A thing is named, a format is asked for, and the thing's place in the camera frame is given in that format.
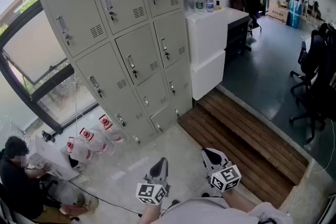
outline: black shirt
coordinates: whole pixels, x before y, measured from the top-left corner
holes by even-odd
[[[13,209],[23,216],[36,219],[43,211],[43,204],[59,208],[58,204],[43,196],[38,180],[29,178],[25,169],[15,165],[7,156],[0,161],[0,177]]]

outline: black cable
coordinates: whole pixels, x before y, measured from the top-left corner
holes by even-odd
[[[79,188],[80,190],[82,190],[82,191],[84,191],[85,193],[87,193],[88,195],[90,195],[90,196],[92,196],[92,197],[94,197],[94,198],[97,198],[98,200],[101,200],[101,201],[103,201],[103,202],[106,202],[107,204],[112,205],[112,206],[120,207],[120,208],[122,208],[122,209],[124,209],[124,210],[127,210],[127,211],[131,212],[131,213],[137,214],[139,217],[142,217],[142,214],[140,214],[140,213],[134,212],[134,211],[132,211],[132,210],[130,210],[130,209],[127,209],[127,208],[125,208],[125,207],[122,207],[122,206],[120,206],[120,205],[114,205],[114,204],[112,204],[112,203],[110,203],[110,202],[108,202],[108,201],[105,201],[105,200],[103,200],[103,199],[101,199],[101,198],[99,198],[99,197],[97,197],[97,196],[95,196],[95,195],[92,195],[91,193],[88,193],[86,190],[82,189],[81,187],[78,187],[75,183],[73,183],[73,182],[71,182],[71,181],[69,181],[69,182],[70,182],[71,184],[73,184],[75,187],[77,187],[77,188]]]

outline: window frame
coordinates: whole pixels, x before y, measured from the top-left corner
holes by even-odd
[[[54,131],[52,136],[55,136],[57,134],[61,134],[64,129],[72,125],[85,114],[98,107],[99,104],[97,101],[92,102],[82,110],[76,112],[73,116],[64,122],[58,123],[40,107],[38,101],[75,73],[72,65],[69,64],[57,72],[43,85],[41,85],[32,95],[29,95],[29,93],[26,91],[19,79],[15,76],[14,72],[9,67],[9,60],[3,55],[3,48],[22,27],[24,27],[31,19],[33,19],[43,10],[44,9],[42,7],[41,1],[36,1],[32,4],[32,6],[28,7],[23,13],[21,13],[0,35],[0,72],[5,77],[6,81],[15,91],[15,93],[20,97],[20,99]]]

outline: cardboard box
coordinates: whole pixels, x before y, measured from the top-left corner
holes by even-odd
[[[268,16],[281,21],[283,24],[287,23],[289,10],[283,8],[279,0],[269,0]]]
[[[71,180],[79,175],[71,168],[68,156],[42,138],[35,136],[29,148],[27,162],[34,167],[41,169],[45,164],[49,164],[51,167],[48,173],[64,180]]]

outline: tree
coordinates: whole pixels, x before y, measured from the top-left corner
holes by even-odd
[[[7,29],[8,24],[3,24],[0,26],[0,35]]]
[[[35,3],[38,0],[22,0],[22,3],[25,3],[21,8],[20,8],[20,13],[23,13],[27,8],[32,6],[33,3]]]

